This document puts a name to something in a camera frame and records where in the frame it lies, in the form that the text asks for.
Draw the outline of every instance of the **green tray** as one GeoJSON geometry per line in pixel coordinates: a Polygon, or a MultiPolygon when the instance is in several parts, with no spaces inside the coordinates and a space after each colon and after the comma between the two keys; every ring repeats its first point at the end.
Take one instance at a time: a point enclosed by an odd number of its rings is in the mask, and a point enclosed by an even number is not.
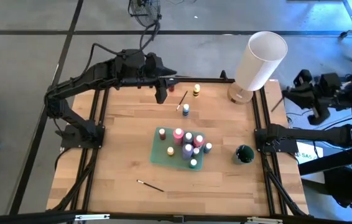
{"type": "MultiPolygon", "coordinates": [[[[151,156],[150,161],[154,164],[159,164],[163,166],[170,166],[178,169],[189,169],[189,170],[200,170],[203,165],[203,149],[200,149],[200,153],[194,158],[197,160],[197,165],[195,168],[190,168],[190,160],[182,158],[182,147],[174,144],[174,130],[172,128],[164,128],[166,139],[161,140],[159,138],[158,131],[163,127],[157,127],[154,133],[154,141],[152,142],[151,156]],[[175,153],[173,156],[169,156],[167,154],[168,147],[173,147],[175,153]]],[[[189,132],[192,133],[193,136],[202,135],[205,139],[205,135],[203,133],[187,131],[184,130],[184,133],[189,132]]]]}

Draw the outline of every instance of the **white lamp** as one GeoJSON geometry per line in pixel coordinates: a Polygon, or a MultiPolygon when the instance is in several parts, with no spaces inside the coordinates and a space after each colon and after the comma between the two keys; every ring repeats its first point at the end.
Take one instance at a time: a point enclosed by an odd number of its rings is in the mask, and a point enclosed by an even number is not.
{"type": "Polygon", "coordinates": [[[235,82],[229,87],[230,100],[237,104],[249,102],[253,91],[264,86],[287,52],[287,43],[278,34],[262,31],[252,35],[237,68],[235,82]]]}

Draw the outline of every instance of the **black metal frame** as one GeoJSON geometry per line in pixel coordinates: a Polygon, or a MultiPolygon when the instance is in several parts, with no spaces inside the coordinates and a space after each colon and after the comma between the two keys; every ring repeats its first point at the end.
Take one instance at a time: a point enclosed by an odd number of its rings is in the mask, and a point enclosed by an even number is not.
{"type": "MultiPolygon", "coordinates": [[[[65,63],[65,59],[68,53],[68,50],[70,48],[70,43],[72,40],[72,37],[74,35],[141,35],[143,34],[143,30],[75,30],[76,23],[78,22],[78,18],[81,12],[81,8],[83,5],[84,0],[78,0],[78,3],[76,5],[76,9],[73,15],[72,22],[70,24],[70,28],[68,30],[3,30],[0,29],[0,35],[66,35],[65,43],[63,45],[62,52],[60,54],[60,58],[58,60],[58,67],[55,71],[55,75],[52,80],[52,86],[56,85],[60,79],[61,72],[63,70],[63,66],[65,63]]],[[[343,4],[345,5],[345,8],[352,20],[352,10],[347,2],[347,0],[343,0],[343,4]]],[[[258,31],[261,30],[160,30],[157,35],[252,35],[258,31]]],[[[274,30],[273,32],[279,34],[279,35],[296,35],[296,36],[313,36],[313,35],[321,35],[321,36],[339,36],[341,32],[345,30],[324,30],[324,31],[285,31],[285,30],[274,30]]],[[[181,78],[181,82],[219,82],[219,83],[231,83],[234,80],[233,79],[227,79],[226,77],[223,78],[181,78]]],[[[264,117],[265,117],[265,122],[266,124],[270,123],[269,119],[269,112],[267,108],[267,102],[266,102],[266,96],[264,94],[264,90],[261,89],[261,99],[262,99],[262,105],[264,109],[264,117]]],[[[101,106],[101,112],[100,112],[100,120],[99,124],[103,123],[104,119],[104,113],[106,109],[106,102],[108,99],[108,90],[104,91],[104,97],[103,97],[103,103],[101,106]]],[[[94,112],[96,111],[97,108],[97,103],[98,103],[98,92],[95,93],[94,100],[92,103],[91,107],[91,116],[90,119],[94,119],[94,112]]],[[[256,127],[260,128],[261,127],[261,121],[259,117],[259,110],[257,107],[257,99],[256,99],[256,94],[254,94],[254,97],[252,99],[252,104],[254,107],[254,114],[255,114],[255,122],[256,122],[256,127]]],[[[30,173],[32,171],[34,161],[37,155],[37,151],[40,145],[40,141],[42,139],[42,135],[45,129],[45,125],[47,122],[47,115],[46,115],[46,107],[44,106],[42,108],[39,121],[36,125],[35,131],[34,131],[34,137],[32,138],[30,142],[30,146],[27,152],[27,157],[25,160],[25,163],[23,165],[23,170],[22,170],[22,175],[20,179],[18,180],[17,184],[17,190],[14,195],[14,198],[12,200],[11,207],[9,209],[9,214],[10,215],[16,215],[19,212],[20,205],[22,203],[22,198],[24,196],[25,189],[27,187],[28,179],[30,176],[30,173]]],[[[81,176],[81,173],[83,171],[83,168],[85,167],[86,163],[86,157],[88,154],[88,149],[83,149],[82,154],[81,154],[81,159],[80,159],[80,166],[78,169],[78,177],[81,176]]],[[[91,161],[93,161],[93,166],[95,165],[96,158],[98,155],[98,150],[93,149],[91,161]]],[[[272,152],[271,153],[271,158],[272,158],[272,163],[274,166],[274,171],[275,175],[277,178],[280,179],[280,174],[279,174],[279,166],[278,166],[278,161],[277,161],[277,155],[276,153],[272,152]]],[[[91,190],[91,185],[92,185],[92,180],[93,180],[93,173],[94,171],[90,172],[87,178],[87,186],[85,189],[85,195],[84,195],[84,200],[83,200],[83,209],[87,209],[88,206],[88,199],[90,195],[90,190],[91,190]]],[[[280,200],[280,207],[281,207],[281,212],[283,215],[277,215],[274,210],[274,200],[272,198],[271,194],[271,186],[270,186],[270,181],[269,177],[266,175],[264,172],[264,180],[265,180],[265,185],[266,185],[266,194],[267,194],[267,200],[268,200],[268,205],[269,205],[269,213],[271,214],[272,217],[281,217],[280,219],[283,219],[285,223],[294,223],[294,221],[297,221],[299,223],[303,223],[305,221],[306,223],[310,222],[319,222],[319,221],[324,221],[328,223],[332,223],[333,221],[331,220],[320,220],[320,219],[313,219],[310,217],[291,217],[287,216],[286,212],[286,207],[285,207],[285,202],[283,200],[280,200]]],[[[76,194],[73,197],[72,200],[72,205],[71,208],[75,209],[76,207],[76,201],[78,198],[78,194],[76,194]]],[[[229,222],[245,222],[247,220],[247,217],[230,217],[230,216],[203,216],[203,215],[184,215],[184,216],[175,216],[175,215],[143,215],[143,214],[111,214],[111,218],[118,218],[118,219],[144,219],[144,220],[168,220],[172,222],[185,222],[185,221],[229,221],[229,222]]]]}

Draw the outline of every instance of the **concrete floor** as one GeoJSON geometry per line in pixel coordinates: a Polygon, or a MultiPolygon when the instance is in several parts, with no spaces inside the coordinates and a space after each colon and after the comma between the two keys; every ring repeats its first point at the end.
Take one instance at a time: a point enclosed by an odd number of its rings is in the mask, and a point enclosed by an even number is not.
{"type": "MultiPolygon", "coordinates": [[[[77,0],[0,0],[0,29],[68,29],[77,0]]],[[[352,22],[342,2],[227,0],[162,0],[163,30],[346,30],[352,22]]],[[[127,0],[85,1],[77,30],[142,30],[126,13],[127,0]]],[[[303,68],[314,75],[352,73],[352,37],[342,42],[336,37],[285,36],[286,58],[273,78],[283,87],[303,68]]],[[[239,62],[249,36],[160,35],[145,52],[155,52],[164,65],[179,75],[229,77],[239,62]]],[[[14,186],[21,171],[35,124],[43,105],[65,36],[0,36],[0,215],[9,208],[14,186]]],[[[74,36],[61,80],[83,70],[93,42],[113,50],[136,48],[139,36],[74,36]]],[[[92,63],[113,57],[95,52],[92,63]]],[[[287,110],[296,113],[295,105],[287,110]]],[[[333,121],[340,114],[333,113],[333,121]]],[[[293,126],[308,128],[305,118],[294,118],[293,126]]],[[[52,121],[44,137],[29,181],[21,212],[44,211],[53,178],[53,165],[60,145],[52,121]]],[[[305,188],[310,213],[319,218],[352,220],[350,209],[343,210],[333,199],[305,188]],[[327,202],[323,207],[320,202],[327,202]]]]}

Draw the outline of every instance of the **wooden tabletop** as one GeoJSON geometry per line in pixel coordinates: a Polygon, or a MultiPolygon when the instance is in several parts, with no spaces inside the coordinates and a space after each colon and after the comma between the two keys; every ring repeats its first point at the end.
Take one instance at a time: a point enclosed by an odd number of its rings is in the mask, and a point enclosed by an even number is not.
{"type": "MultiPolygon", "coordinates": [[[[154,98],[154,89],[111,89],[106,109],[103,147],[99,150],[88,210],[92,212],[163,213],[195,215],[268,215],[266,190],[260,155],[246,165],[231,162],[239,145],[256,148],[252,103],[236,105],[227,99],[229,84],[179,83],[163,105],[154,98]],[[188,90],[183,103],[190,105],[189,116],[176,107],[188,90]],[[155,129],[158,126],[203,132],[213,144],[205,154],[200,171],[164,167],[150,162],[155,129]],[[165,192],[139,184],[142,180],[165,192]]],[[[281,99],[279,83],[265,85],[269,109],[281,99]]],[[[73,110],[88,118],[93,91],[75,97],[73,110]]],[[[270,114],[271,122],[287,126],[285,109],[280,104],[270,114]]],[[[47,208],[59,203],[75,181],[81,149],[68,151],[59,160],[47,208]]],[[[282,183],[295,203],[308,212],[302,182],[295,159],[278,154],[282,183]]],[[[81,188],[78,208],[85,187],[81,188]]],[[[279,203],[273,186],[276,211],[279,203]]]]}

